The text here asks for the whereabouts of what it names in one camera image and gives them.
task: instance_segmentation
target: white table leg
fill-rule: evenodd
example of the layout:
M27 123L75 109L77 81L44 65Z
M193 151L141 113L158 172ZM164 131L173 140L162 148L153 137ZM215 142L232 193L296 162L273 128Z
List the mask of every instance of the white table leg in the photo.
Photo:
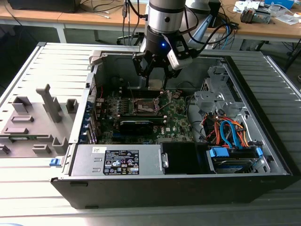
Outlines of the white table leg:
M55 28L56 28L56 31L57 31L57 34L58 34L58 38L60 39L60 43L67 43L65 32L64 32L64 25L63 24L56 24Z
M95 41L98 41L98 40L99 40L98 30L94 30L94 40L95 40Z

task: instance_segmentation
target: power supply label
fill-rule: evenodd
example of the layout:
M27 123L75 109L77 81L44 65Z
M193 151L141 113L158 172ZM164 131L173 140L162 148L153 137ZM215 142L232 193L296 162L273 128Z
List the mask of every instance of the power supply label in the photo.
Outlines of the power supply label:
M107 150L104 157L104 175L138 175L138 150Z

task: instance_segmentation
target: grey plastic part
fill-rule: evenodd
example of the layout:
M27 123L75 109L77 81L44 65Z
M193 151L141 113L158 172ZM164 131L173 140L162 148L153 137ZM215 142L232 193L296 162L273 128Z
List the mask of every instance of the grey plastic part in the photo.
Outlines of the grey plastic part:
M54 107L56 108L56 110L58 112L60 112L62 110L62 108L61 108L60 104L58 103L57 98L53 97L52 100L53 100ZM45 109L46 112L49 112L49 110L48 110L48 108L47 108L47 106L45 104L43 104L43 107L44 107L44 109Z
M10 149L6 147L5 145L0 145L0 154L8 154L10 152Z
M4 133L8 134L28 134L27 128L6 128Z
M33 145L32 150L36 154L50 154L51 153L51 150L48 147L48 145Z
M52 146L54 147L56 153L66 154L68 149L68 140L66 137L64 137L62 143L60 144L58 139L55 137L55 139L52 142Z
M13 116L10 119L13 123L18 122L33 122L33 117L31 115L28 116Z
M12 106L14 107L15 111L18 112L18 114L28 113L26 106L30 105L32 104L27 97L16 97L12 103Z
M52 135L50 134L50 135L48 135L48 137L37 137L37 140L38 140L39 142L49 142L49 143L52 143L53 137L52 137Z
M79 104L76 99L68 99L66 103L66 108L69 114L76 113Z
M49 84L47 84L44 89L36 89L37 93L42 96L45 103L45 107L48 109L52 121L58 123L62 120L62 117L58 114L57 105L54 103L54 100L52 99L49 90Z
M37 46L46 46L47 42L45 41L39 41Z

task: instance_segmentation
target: desk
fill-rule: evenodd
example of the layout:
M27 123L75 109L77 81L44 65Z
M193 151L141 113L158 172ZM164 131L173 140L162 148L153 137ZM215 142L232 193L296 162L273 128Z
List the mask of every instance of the desk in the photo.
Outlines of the desk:
M301 24L288 25L273 17L269 24L240 22L241 14L233 12L235 2L236 0L222 0L226 15L231 21L239 24L235 39L298 42L301 38ZM294 5L292 10L301 11L301 6Z
M222 5L226 15L231 18L231 21L239 23L239 29L235 36L236 41L247 40L269 40L269 41L286 41L298 42L301 38L301 25L287 25L274 18L271 19L270 24L245 24L240 22L240 14L234 13L233 8L236 0L222 0ZM13 24L19 25L17 21L7 12L4 7L6 3L9 11L14 17L26 26L41 26L41 27L54 27L57 30L60 42L66 43L64 34L65 28L76 29L89 29L89 30L109 30L121 31L122 30L122 8L110 10L110 19L101 17L95 13L85 12L79 9L75 14L61 13L61 12L47 12L47 11L34 11L34 10L13 10L6 0L0 0L0 24ZM107 0L94 0L94 5L97 2L106 3ZM116 6L120 2L113 2L110 6ZM145 12L146 5L140 4L140 12ZM90 10L90 4L86 5L86 9ZM292 10L300 10L301 6L294 6ZM132 31L137 22L137 16L131 11L130 30ZM145 21L140 20L137 32L143 32ZM207 33L211 33L214 29L208 28Z
M106 3L111 2L108 0L94 0L93 4L96 6L99 2ZM48 11L36 11L36 10L13 10L6 0L0 0L0 24L19 25L19 23L7 12L6 7L12 13L12 15L24 26L38 26L38 27L54 27L57 30L61 43L66 43L66 37L64 34L65 28L76 29L89 29L89 30L106 30L106 31L121 31L122 30L122 7L110 10L110 19L99 16L95 13L85 12L79 9L77 13L61 13L61 12L48 12ZM120 5L120 2L113 2L106 8L111 8ZM140 4L140 12L145 12L146 5ZM130 12L130 31L133 31L136 23L137 16L131 10ZM140 23L136 29L137 32L144 32L145 21L140 20Z

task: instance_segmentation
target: metal grating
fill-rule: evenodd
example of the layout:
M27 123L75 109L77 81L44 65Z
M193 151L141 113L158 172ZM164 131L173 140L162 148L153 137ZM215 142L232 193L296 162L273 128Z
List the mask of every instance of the metal grating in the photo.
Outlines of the metal grating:
M40 54L44 58L62 59L68 57L74 60L87 60L86 53L93 48L105 48L99 45L76 45L49 43ZM234 51L204 51L205 55L230 55L237 65L249 65L272 68L264 56L259 52L234 52ZM70 78L77 79L78 82L85 80L78 75L77 70L67 69L64 75L59 77L49 77L50 81L61 78L59 81ZM243 70L244 76L258 76L258 71ZM279 76L273 70L263 71L262 76ZM283 81L261 81L248 80L251 89L260 99L260 104L264 110L269 108L279 108L277 114L270 112L270 117L275 117L274 127L279 132L284 132L284 124L287 127L301 121L301 116L297 114L293 122L287 121L293 118L291 113L283 114L283 107L290 107L291 110L300 108L300 103L290 99L265 99L260 95L260 91L269 95L280 94L272 90L274 88L289 88ZM296 161L301 162L300 151L301 141L288 140L285 145ZM130 208L130 209L105 209L105 210L76 210L54 189L48 179L51 175L57 175L60 168L49 167L50 158L28 158L24 159L0 159L0 222L16 223L21 225L190 225L190 226L297 226L301 225L301 182L298 182L285 190L277 190L263 195L249 204L232 205L211 205L192 207L154 207L154 208Z

